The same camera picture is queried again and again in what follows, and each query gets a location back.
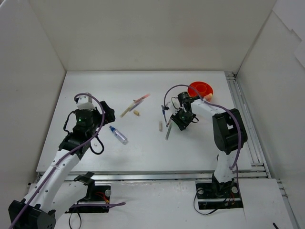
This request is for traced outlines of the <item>grey green pen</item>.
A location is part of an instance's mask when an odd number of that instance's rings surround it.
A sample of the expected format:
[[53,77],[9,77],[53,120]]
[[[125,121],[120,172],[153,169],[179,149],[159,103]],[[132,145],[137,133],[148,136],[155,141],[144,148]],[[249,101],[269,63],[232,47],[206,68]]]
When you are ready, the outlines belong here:
[[166,136],[165,136],[165,140],[166,141],[169,139],[169,135],[170,135],[171,129],[172,129],[172,125],[168,125]]

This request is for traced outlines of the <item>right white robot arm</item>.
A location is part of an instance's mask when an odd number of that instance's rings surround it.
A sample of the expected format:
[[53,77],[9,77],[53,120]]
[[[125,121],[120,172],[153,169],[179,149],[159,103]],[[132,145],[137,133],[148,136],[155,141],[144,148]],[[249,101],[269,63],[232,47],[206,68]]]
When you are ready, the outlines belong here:
[[182,131],[200,115],[209,119],[213,125],[213,138],[220,151],[216,169],[212,174],[211,191],[221,197],[230,192],[235,184],[234,175],[238,175],[238,159],[241,149],[248,140],[238,109],[227,109],[213,104],[203,97],[190,97],[187,92],[178,94],[179,106],[167,102],[163,109],[172,112],[170,119]]

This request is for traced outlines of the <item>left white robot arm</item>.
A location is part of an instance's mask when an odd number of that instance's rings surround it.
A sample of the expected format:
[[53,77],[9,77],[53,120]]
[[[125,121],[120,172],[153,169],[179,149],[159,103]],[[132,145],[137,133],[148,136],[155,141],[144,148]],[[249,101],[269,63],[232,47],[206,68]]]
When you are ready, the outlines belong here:
[[93,172],[78,175],[71,183],[65,179],[92,149],[91,140],[97,138],[101,127],[115,121],[115,111],[105,101],[92,104],[86,96],[76,99],[76,125],[59,145],[53,162],[34,188],[21,200],[9,206],[11,229],[52,229],[65,213],[76,209],[80,200],[95,195]]

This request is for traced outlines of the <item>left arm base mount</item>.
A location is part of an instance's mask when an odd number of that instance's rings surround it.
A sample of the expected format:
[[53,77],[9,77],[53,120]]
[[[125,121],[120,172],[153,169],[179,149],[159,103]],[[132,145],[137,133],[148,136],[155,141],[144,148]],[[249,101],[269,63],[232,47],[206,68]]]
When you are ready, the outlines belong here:
[[[91,197],[89,199],[81,199],[77,204],[93,205],[93,204],[106,204],[107,201],[110,201],[111,195],[111,186],[110,185],[97,185],[94,187]],[[65,214],[68,213],[108,213],[109,209],[107,207],[93,207],[93,206],[84,206],[78,208],[70,208]]]

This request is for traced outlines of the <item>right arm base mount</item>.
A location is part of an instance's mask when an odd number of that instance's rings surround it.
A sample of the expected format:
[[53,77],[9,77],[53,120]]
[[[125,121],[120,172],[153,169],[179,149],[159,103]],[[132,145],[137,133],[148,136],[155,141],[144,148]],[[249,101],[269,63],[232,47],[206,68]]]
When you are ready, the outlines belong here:
[[195,206],[199,210],[213,211],[244,207],[236,182],[218,193],[213,189],[212,183],[196,183],[195,187]]

